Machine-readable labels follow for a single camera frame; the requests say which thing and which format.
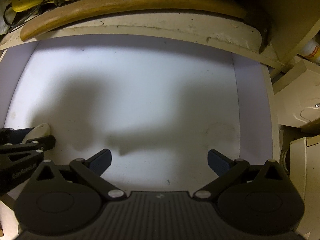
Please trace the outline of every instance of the wooden handle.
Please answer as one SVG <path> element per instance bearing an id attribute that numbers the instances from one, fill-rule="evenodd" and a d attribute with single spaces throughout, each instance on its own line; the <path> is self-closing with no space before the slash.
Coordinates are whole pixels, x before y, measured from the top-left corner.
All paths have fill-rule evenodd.
<path id="1" fill-rule="evenodd" d="M 28 21 L 20 32 L 22 41 L 63 25 L 103 14 L 147 9 L 191 9 L 243 19 L 246 11 L 233 0 L 81 0 L 48 11 Z"/>

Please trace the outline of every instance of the white plastic panel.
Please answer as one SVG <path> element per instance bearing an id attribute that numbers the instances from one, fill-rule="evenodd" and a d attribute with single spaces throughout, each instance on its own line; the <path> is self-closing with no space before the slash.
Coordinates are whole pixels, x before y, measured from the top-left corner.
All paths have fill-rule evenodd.
<path id="1" fill-rule="evenodd" d="M 40 41 L 17 85 L 5 126 L 48 122 L 46 158 L 66 164 L 103 148 L 102 175 L 126 192 L 189 190 L 215 179 L 214 148 L 239 156 L 232 55 L 211 47 L 133 35 Z"/>
<path id="2" fill-rule="evenodd" d="M 250 164 L 262 165 L 273 158 L 274 150 L 279 153 L 278 124 L 272 123 L 266 87 L 271 82 L 265 82 L 266 67 L 261 63 L 234 53 L 232 57 L 239 100 L 240 157 Z M 274 141 L 272 125 L 277 130 Z"/>
<path id="3" fill-rule="evenodd" d="M 12 95 L 20 75 L 38 42 L 31 42 L 4 51 L 0 63 L 0 128 L 4 127 Z"/>

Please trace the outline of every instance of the screw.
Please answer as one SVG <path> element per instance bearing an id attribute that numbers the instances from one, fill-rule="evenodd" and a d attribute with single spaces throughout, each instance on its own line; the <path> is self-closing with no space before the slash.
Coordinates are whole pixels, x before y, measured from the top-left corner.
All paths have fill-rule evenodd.
<path id="1" fill-rule="evenodd" d="M 195 196 L 197 198 L 201 198 L 201 199 L 204 199 L 204 198 L 209 198 L 211 196 L 211 193 L 207 190 L 198 190 L 196 193 L 195 193 Z"/>
<path id="2" fill-rule="evenodd" d="M 162 193 L 160 193 L 159 195 L 156 195 L 156 198 L 162 199 L 162 198 L 164 198 L 164 197 L 165 197 L 165 195 L 163 195 Z"/>
<path id="3" fill-rule="evenodd" d="M 20 224 L 18 224 L 18 235 L 21 235 L 23 233 L 22 228 Z"/>
<path id="4" fill-rule="evenodd" d="M 120 189 L 112 189 L 108 192 L 108 196 L 111 198 L 118 198 L 122 197 L 124 195 L 124 192 Z"/>

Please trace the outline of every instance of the bottle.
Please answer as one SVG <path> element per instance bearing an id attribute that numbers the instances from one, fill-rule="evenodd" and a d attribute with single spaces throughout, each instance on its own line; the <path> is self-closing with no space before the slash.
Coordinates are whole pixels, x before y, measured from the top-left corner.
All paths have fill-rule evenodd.
<path id="1" fill-rule="evenodd" d="M 307 60 L 320 65 L 320 45 L 316 42 L 316 37 L 313 37 L 308 43 L 300 50 L 299 54 Z"/>

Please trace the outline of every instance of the beige box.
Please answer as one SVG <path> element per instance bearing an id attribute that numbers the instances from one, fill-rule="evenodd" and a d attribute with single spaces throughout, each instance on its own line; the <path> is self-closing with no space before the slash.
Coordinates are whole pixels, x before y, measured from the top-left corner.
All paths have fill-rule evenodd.
<path id="1" fill-rule="evenodd" d="M 307 240 L 320 238 L 320 135 L 290 143 L 290 179 L 305 204 L 297 232 Z"/>
<path id="2" fill-rule="evenodd" d="M 279 124 L 320 132 L 320 66 L 302 59 L 273 90 Z"/>

